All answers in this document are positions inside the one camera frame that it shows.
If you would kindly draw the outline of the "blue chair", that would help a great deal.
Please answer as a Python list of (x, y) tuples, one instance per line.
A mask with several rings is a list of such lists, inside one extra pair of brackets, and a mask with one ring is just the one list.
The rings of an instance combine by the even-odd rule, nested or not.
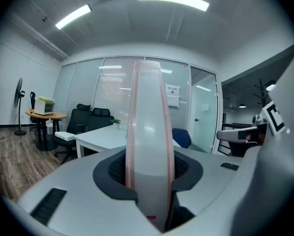
[(176, 143), (182, 148), (189, 148), (191, 146), (191, 137), (187, 130), (180, 128), (172, 129), (172, 137)]

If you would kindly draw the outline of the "glass door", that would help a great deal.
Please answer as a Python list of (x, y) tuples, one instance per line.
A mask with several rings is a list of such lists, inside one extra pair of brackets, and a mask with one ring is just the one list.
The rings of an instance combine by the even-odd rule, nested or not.
[[(201, 105), (209, 110), (202, 112)], [(194, 150), (211, 153), (215, 140), (218, 117), (218, 96), (214, 74), (191, 68), (190, 134)]]

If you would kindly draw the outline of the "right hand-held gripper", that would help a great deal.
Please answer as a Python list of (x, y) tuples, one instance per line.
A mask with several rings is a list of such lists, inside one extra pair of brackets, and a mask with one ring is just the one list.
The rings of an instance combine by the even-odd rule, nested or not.
[(252, 127), (220, 130), (217, 132), (216, 137), (221, 141), (245, 144), (249, 143), (247, 137), (250, 136), (252, 141), (256, 139), (259, 145), (263, 145), (274, 136), (284, 132), (285, 129), (282, 117), (274, 102), (271, 101), (262, 108), (259, 115), (253, 117)]

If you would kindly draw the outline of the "narrow black chair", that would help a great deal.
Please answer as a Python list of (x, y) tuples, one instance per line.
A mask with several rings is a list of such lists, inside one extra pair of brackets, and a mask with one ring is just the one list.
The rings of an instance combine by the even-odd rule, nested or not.
[[(33, 91), (30, 92), (30, 102), (31, 102), (31, 108), (34, 109), (35, 108), (35, 93)], [(33, 128), (35, 128), (35, 134), (37, 133), (38, 130), (38, 120), (36, 117), (30, 116), (30, 120), (33, 124), (35, 124), (34, 127), (31, 127), (29, 130), (31, 131)]]

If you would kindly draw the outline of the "black standing fan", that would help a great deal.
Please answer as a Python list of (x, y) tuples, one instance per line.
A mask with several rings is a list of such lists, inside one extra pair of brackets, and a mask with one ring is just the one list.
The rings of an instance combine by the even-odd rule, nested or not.
[(21, 117), (20, 117), (20, 111), (21, 111), (21, 100), (25, 96), (25, 91), (22, 90), (22, 83), (23, 78), (20, 78), (14, 95), (14, 107), (18, 109), (17, 117), (18, 117), (18, 128), (14, 131), (14, 134), (16, 136), (23, 136), (26, 134), (25, 130), (21, 129)]

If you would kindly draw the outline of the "pink book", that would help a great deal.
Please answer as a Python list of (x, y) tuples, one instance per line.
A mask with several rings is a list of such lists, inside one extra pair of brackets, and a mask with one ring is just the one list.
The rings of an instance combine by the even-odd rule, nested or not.
[(164, 231), (175, 179), (171, 121), (160, 64), (135, 63), (127, 126), (125, 184), (138, 196), (137, 206)]

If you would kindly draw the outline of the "black coat rack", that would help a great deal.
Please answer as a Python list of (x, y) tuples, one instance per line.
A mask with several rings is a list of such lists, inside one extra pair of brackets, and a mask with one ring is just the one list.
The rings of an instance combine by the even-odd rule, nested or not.
[(259, 79), (259, 84), (253, 85), (253, 87), (258, 89), (260, 95), (255, 94), (255, 93), (252, 93), (252, 95), (257, 97), (260, 100), (260, 102), (258, 102), (259, 105), (261, 105), (262, 107), (265, 107), (268, 104), (268, 102), (267, 102), (268, 95), (265, 95), (267, 83), (263, 84), (262, 80)]

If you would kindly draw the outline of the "white paper notice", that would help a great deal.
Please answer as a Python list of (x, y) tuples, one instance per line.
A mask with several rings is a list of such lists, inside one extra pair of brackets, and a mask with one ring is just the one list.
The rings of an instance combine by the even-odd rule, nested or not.
[(165, 93), (168, 105), (171, 107), (179, 108), (180, 99), (180, 86), (165, 84)]

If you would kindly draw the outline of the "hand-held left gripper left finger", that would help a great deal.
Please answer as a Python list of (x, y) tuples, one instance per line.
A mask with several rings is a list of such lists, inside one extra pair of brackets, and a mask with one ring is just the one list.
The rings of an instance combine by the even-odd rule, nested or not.
[(66, 191), (47, 227), (67, 236), (159, 236), (133, 200), (115, 200), (93, 180), (96, 165), (120, 152), (109, 149), (64, 163), (30, 187), (17, 204), (31, 213), (52, 189)]

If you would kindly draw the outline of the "round wooden table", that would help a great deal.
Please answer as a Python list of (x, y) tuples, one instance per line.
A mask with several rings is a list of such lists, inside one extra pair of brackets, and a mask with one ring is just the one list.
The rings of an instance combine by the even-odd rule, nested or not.
[(53, 112), (50, 115), (38, 115), (33, 109), (26, 110), (25, 113), (30, 117), (37, 118), (37, 140), (36, 147), (40, 151), (51, 151), (55, 150), (58, 145), (56, 145), (52, 140), (47, 138), (47, 128), (46, 121), (51, 120), (53, 124), (53, 134), (59, 130), (59, 121), (67, 117), (66, 114)]

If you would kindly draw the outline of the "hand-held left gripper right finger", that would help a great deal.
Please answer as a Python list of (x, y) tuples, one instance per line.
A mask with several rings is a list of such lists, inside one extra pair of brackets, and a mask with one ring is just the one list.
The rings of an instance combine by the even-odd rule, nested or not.
[(199, 161), (204, 172), (191, 190), (177, 193), (180, 205), (194, 217), (163, 236), (230, 236), (234, 214), (251, 183), (260, 149), (252, 147), (244, 157), (233, 157), (176, 147)]

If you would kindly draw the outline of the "black office chair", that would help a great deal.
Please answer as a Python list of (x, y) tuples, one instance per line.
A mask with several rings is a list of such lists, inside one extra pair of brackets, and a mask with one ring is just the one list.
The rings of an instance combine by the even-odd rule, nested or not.
[(112, 125), (114, 117), (111, 115), (109, 109), (93, 108), (90, 115), (86, 131), (93, 131)]
[[(84, 105), (79, 103), (75, 109), (72, 110), (70, 121), (68, 123), (66, 132), (74, 135), (84, 133), (86, 131), (86, 126), (88, 124), (91, 111), (91, 105)], [(59, 138), (55, 135), (55, 133), (51, 136), (51, 140), (61, 147), (64, 147), (65, 151), (60, 151), (55, 153), (55, 157), (58, 154), (65, 154), (64, 159), (61, 162), (61, 165), (64, 164), (70, 157), (77, 157), (77, 151), (74, 150), (76, 147), (76, 140), (72, 138), (70, 141), (66, 141), (65, 139)]]

